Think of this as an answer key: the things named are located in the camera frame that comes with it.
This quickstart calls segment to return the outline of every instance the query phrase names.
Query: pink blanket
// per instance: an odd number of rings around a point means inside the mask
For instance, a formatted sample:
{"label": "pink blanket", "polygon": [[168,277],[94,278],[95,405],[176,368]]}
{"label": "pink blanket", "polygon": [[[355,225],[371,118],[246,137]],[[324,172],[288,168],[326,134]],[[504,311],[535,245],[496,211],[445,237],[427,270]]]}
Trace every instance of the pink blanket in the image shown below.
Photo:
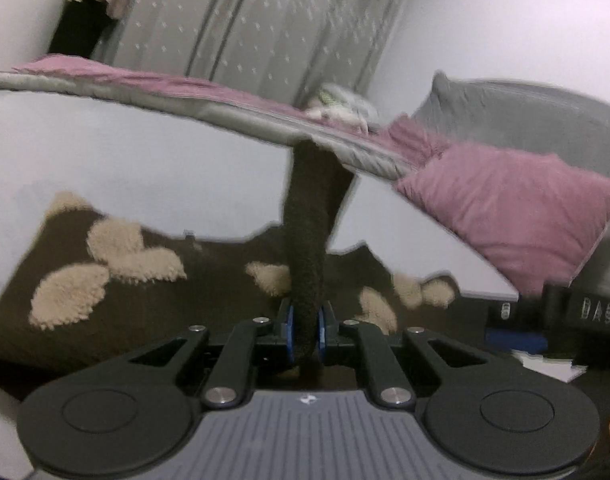
{"label": "pink blanket", "polygon": [[114,68],[82,57],[63,56],[61,54],[45,56],[31,63],[16,66],[11,72],[84,78],[97,83],[130,86],[166,96],[209,99],[328,126],[370,140],[357,126],[350,126],[341,121],[314,120],[303,111],[289,105],[262,99],[247,92],[233,90],[204,79],[170,76],[155,72],[134,72],[133,70]]}

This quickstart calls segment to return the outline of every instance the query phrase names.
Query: brown rug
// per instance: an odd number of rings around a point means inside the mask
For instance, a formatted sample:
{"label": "brown rug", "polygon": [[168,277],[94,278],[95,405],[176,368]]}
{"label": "brown rug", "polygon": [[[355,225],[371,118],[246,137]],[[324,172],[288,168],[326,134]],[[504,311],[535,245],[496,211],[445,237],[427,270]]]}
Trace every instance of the brown rug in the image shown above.
{"label": "brown rug", "polygon": [[[392,275],[366,244],[328,254],[324,275],[339,319],[384,333],[440,325],[458,293],[449,276]],[[59,193],[0,297],[0,387],[24,397],[192,324],[225,333],[273,317],[290,290],[280,225],[232,242],[173,238]]]}

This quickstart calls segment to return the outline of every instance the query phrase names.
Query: black circular pad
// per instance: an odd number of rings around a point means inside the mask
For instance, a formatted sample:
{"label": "black circular pad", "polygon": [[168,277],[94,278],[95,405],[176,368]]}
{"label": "black circular pad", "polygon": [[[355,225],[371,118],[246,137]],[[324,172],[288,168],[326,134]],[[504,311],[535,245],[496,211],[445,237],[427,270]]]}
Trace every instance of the black circular pad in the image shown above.
{"label": "black circular pad", "polygon": [[75,430],[111,433],[128,425],[138,413],[136,399],[123,392],[95,390],[71,399],[63,417]]}
{"label": "black circular pad", "polygon": [[432,396],[426,428],[445,452],[478,469],[543,475],[569,468],[592,450],[598,413],[579,390],[541,377],[462,375]]}
{"label": "black circular pad", "polygon": [[62,478],[114,478],[158,462],[194,420],[172,386],[52,384],[22,403],[18,436],[32,462]]}
{"label": "black circular pad", "polygon": [[486,396],[480,403],[480,413],[492,426],[515,433],[540,430],[554,418],[554,408],[547,399],[512,390]]}

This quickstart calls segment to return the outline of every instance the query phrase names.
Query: gray curtain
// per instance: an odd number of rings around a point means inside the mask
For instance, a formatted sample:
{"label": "gray curtain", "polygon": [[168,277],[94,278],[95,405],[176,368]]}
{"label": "gray curtain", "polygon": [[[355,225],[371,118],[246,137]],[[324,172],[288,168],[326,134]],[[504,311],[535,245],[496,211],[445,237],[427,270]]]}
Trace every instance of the gray curtain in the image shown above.
{"label": "gray curtain", "polygon": [[364,92],[399,3],[131,0],[94,58],[299,106],[323,82]]}

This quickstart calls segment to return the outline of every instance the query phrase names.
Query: gray pillow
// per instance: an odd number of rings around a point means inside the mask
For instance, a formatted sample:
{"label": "gray pillow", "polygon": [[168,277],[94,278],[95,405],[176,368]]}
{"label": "gray pillow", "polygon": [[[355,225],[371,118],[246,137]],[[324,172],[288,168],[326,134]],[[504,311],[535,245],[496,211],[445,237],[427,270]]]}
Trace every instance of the gray pillow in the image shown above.
{"label": "gray pillow", "polygon": [[[610,105],[565,89],[511,81],[454,81],[437,72],[413,117],[456,140],[556,153],[610,176]],[[574,280],[610,296],[610,226]]]}

